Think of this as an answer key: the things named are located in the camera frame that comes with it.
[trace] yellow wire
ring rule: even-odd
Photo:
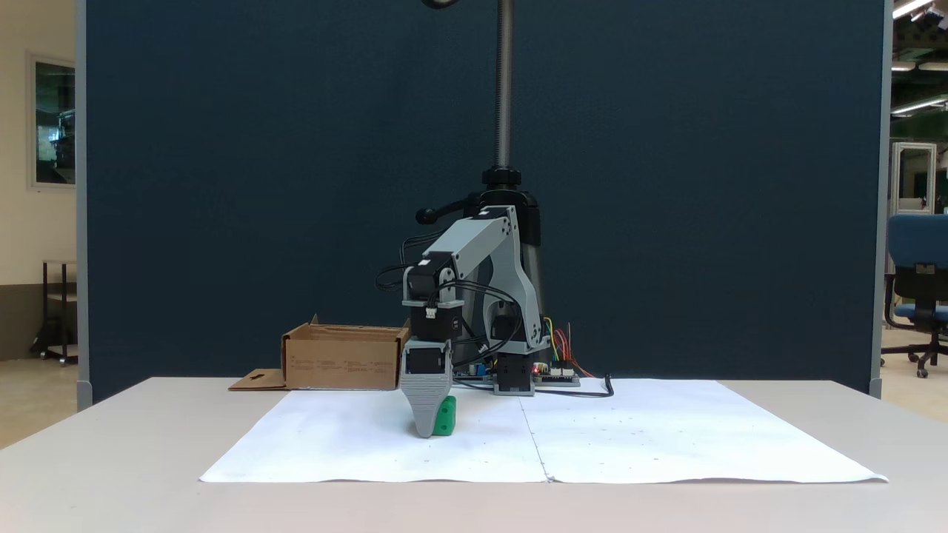
[[[553,332],[556,331],[553,329],[553,319],[550,317],[543,318],[546,321],[546,324],[550,326],[550,344],[553,346],[553,360],[559,361],[559,352],[556,350],[556,338],[553,335]]]

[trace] blue backdrop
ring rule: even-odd
[[[883,0],[521,0],[513,163],[588,370],[869,381]],[[90,2],[90,374],[279,365],[490,165],[496,3]],[[832,56],[845,61],[828,61]]]

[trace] table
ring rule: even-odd
[[[831,382],[722,383],[890,484],[203,484],[198,476],[286,394],[228,392],[233,381],[152,378],[0,450],[0,529],[945,530],[948,425]]]

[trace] office chair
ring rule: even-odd
[[[948,214],[893,215],[888,247],[895,274],[885,274],[885,321],[894,328],[931,334],[932,339],[928,344],[883,348],[883,355],[908,354],[908,360],[919,364],[916,376],[928,377],[925,363],[931,359],[936,366],[939,354],[948,354],[948,346],[939,343],[939,333],[948,325],[948,305],[938,305],[948,300]],[[909,319],[911,325],[892,319],[893,292],[915,300],[895,308],[895,316]]]

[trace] cardboard box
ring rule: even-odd
[[[283,335],[282,369],[257,369],[231,391],[343,389],[392,391],[398,388],[405,327],[324,325],[312,322]]]

